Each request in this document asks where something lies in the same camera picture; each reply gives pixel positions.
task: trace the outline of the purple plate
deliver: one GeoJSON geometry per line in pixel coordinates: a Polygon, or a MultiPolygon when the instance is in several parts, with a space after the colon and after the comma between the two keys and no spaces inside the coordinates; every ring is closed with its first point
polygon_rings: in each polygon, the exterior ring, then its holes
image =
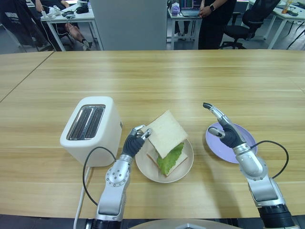
{"type": "MultiPolygon", "coordinates": [[[[213,126],[217,129],[223,130],[222,126],[219,123],[214,123],[208,127],[208,129],[213,126]]],[[[253,136],[250,134],[249,131],[247,131],[245,128],[243,128],[240,125],[235,124],[237,129],[240,131],[242,136],[244,136],[245,140],[250,146],[253,146],[256,142],[253,136]]],[[[205,133],[205,139],[206,143],[208,144],[209,148],[212,150],[213,153],[215,153],[217,156],[219,156],[221,159],[238,164],[238,161],[235,158],[235,153],[233,150],[229,147],[227,147],[224,143],[220,141],[220,139],[208,132],[208,129],[205,133]]]]}

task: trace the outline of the sandwich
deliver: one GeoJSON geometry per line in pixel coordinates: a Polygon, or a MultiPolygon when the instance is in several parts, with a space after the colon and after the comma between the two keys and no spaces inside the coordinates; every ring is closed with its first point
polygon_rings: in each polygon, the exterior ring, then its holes
{"type": "Polygon", "coordinates": [[[155,151],[148,152],[147,156],[158,166],[161,174],[169,176],[187,159],[183,141],[188,135],[169,110],[142,130],[145,132],[148,128],[152,129],[148,139],[155,151]]]}

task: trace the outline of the robotic hand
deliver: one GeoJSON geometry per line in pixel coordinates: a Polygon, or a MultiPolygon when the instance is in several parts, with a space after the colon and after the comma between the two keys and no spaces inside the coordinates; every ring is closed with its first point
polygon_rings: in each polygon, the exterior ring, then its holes
{"type": "Polygon", "coordinates": [[[263,159],[254,154],[254,150],[245,141],[232,121],[218,108],[204,103],[203,107],[217,117],[223,131],[210,127],[208,131],[220,138],[220,141],[233,149],[239,162],[240,171],[246,177],[249,190],[265,228],[298,229],[292,221],[282,193],[276,182],[268,176],[268,167],[263,159]]]}
{"type": "Polygon", "coordinates": [[[144,125],[131,130],[125,140],[120,159],[106,173],[105,189],[101,195],[93,229],[119,229],[123,218],[126,202],[126,189],[130,182],[131,163],[133,157],[144,145],[145,140],[151,135],[148,129],[144,134],[139,131],[144,125]]]}

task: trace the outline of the monitor screen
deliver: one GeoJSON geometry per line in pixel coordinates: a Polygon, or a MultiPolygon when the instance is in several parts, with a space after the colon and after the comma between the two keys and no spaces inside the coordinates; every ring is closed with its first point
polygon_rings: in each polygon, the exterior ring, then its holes
{"type": "Polygon", "coordinates": [[[180,0],[180,8],[199,9],[201,0],[180,0]]]}

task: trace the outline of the wristwatch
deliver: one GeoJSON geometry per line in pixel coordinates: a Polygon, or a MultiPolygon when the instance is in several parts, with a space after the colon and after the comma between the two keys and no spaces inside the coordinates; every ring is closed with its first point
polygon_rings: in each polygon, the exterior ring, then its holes
{"type": "Polygon", "coordinates": [[[210,9],[211,9],[212,12],[215,10],[213,5],[210,5],[210,9]]]}

